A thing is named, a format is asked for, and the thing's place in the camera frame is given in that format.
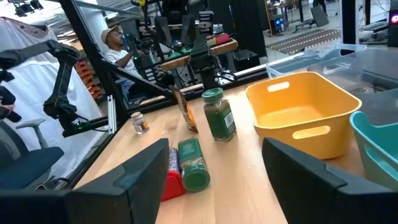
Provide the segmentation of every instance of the green spice jar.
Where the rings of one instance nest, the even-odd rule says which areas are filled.
[[[205,114],[214,139],[217,141],[231,140],[236,134],[236,126],[229,102],[223,98],[223,89],[207,90],[201,97],[206,103]]]
[[[187,191],[205,190],[210,183],[205,159],[197,138],[178,143],[178,158],[182,169],[182,184]]]

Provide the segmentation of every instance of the white shirt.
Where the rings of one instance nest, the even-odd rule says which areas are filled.
[[[122,59],[124,56],[126,56],[128,54],[127,51],[125,50],[113,50],[113,49],[109,49],[106,53],[106,59],[108,59],[109,61],[115,63],[118,60]],[[132,60],[130,59],[129,62],[127,63],[127,65],[123,68],[126,72],[130,73],[131,75],[134,75],[135,77],[140,77],[142,78],[142,76],[140,76],[136,70],[136,66],[134,65],[134,62],[132,62]]]

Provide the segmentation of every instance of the green label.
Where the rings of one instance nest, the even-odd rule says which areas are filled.
[[[202,156],[199,141],[197,138],[191,138],[178,143],[178,158],[180,162]]]
[[[219,113],[206,113],[210,131],[215,138],[228,138],[236,129],[230,107]]]

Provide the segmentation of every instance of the small glass jar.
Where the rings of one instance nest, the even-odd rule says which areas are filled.
[[[190,192],[205,190],[210,183],[210,174],[197,138],[178,143],[178,159],[184,188]]]
[[[224,98],[222,88],[213,88],[204,92],[205,115],[211,134],[216,141],[231,140],[236,134],[236,126],[229,101]]]
[[[145,117],[140,112],[135,112],[131,115],[132,125],[137,131],[137,134],[144,134],[149,130],[148,123],[145,121]]]

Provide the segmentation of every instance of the red spice container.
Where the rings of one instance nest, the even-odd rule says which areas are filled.
[[[183,195],[184,193],[185,189],[182,185],[181,173],[178,167],[178,151],[176,148],[171,147],[169,149],[169,171],[167,173],[162,202]]]

